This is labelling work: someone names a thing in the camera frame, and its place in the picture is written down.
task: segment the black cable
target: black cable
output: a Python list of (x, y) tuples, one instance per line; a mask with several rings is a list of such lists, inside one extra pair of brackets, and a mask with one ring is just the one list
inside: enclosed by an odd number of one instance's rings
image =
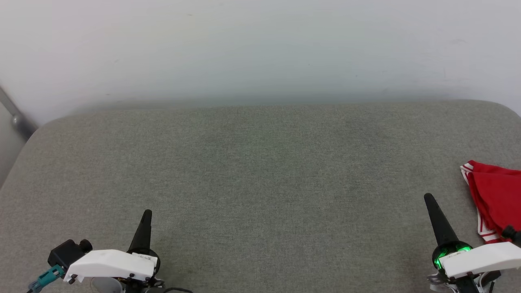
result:
[(170, 292), (170, 291), (181, 291), (181, 292), (187, 292), (187, 293), (194, 293), (188, 289), (183, 289), (183, 288), (176, 288), (176, 287), (171, 287), (171, 288), (168, 288), (168, 289), (165, 289), (165, 291), (163, 291), (163, 293), (166, 293), (166, 292)]

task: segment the green led light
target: green led light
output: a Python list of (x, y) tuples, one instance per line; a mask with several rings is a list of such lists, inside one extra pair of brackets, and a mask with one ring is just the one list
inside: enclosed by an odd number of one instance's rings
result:
[(447, 251), (446, 250), (443, 250), (442, 252), (440, 252), (440, 255), (436, 258), (436, 260), (434, 261), (434, 264), (436, 265), (436, 267), (441, 270), (441, 262), (440, 262), (440, 258), (444, 257), (445, 255), (447, 255)]
[(470, 249), (472, 249), (472, 248), (465, 246), (465, 247), (461, 247), (460, 249), (458, 249), (458, 251), (469, 251)]

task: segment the white stripe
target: white stripe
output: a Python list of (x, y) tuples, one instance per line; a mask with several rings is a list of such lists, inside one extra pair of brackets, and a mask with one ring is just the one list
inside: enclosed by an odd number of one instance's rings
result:
[(483, 237), (483, 240), (485, 240), (485, 241), (490, 241), (490, 240), (494, 240), (494, 239), (499, 239), (499, 235), (498, 234), (494, 234), (494, 235), (484, 236)]
[(485, 224), (485, 221), (483, 221), (483, 231), (481, 232), (481, 234), (488, 234), (492, 232), (495, 232), (495, 230), (487, 227), (487, 224)]
[(469, 169), (469, 168), (467, 168), (467, 167), (465, 167), (465, 166), (460, 166), (460, 169), (463, 170), (463, 171), (465, 171), (465, 172), (472, 172), (471, 169)]
[(481, 213), (478, 210), (478, 234), (483, 234), (483, 230), (480, 230), (480, 228), (482, 227), (481, 221), (483, 221), (483, 220), (481, 219)]
[(467, 185), (468, 185), (467, 172), (465, 172), (464, 170), (461, 170), (461, 174), (463, 174), (463, 179), (465, 179), (465, 182), (467, 182)]

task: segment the teal connector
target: teal connector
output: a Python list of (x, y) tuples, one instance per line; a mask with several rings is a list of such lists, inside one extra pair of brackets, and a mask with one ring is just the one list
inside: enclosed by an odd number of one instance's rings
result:
[(64, 270), (59, 265), (51, 267), (47, 272), (40, 275), (36, 281), (29, 285), (29, 291), (27, 291), (27, 293), (39, 293), (43, 287), (56, 281), (64, 274)]

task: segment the black knob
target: black knob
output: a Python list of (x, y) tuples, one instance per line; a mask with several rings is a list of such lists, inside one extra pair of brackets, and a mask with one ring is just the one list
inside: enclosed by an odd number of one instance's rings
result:
[(503, 230), (503, 233), (501, 233), (501, 236), (506, 239), (512, 239), (516, 236), (516, 230), (511, 225), (508, 225), (505, 230)]
[(74, 282), (76, 282), (76, 277), (77, 277), (77, 276), (78, 276), (77, 274), (72, 274), (72, 275), (70, 275), (70, 277), (71, 277), (72, 279), (69, 280), (69, 284), (71, 284), (71, 285), (74, 284)]
[(92, 244), (87, 239), (81, 240), (79, 246), (81, 251), (83, 251), (84, 253), (92, 251)]

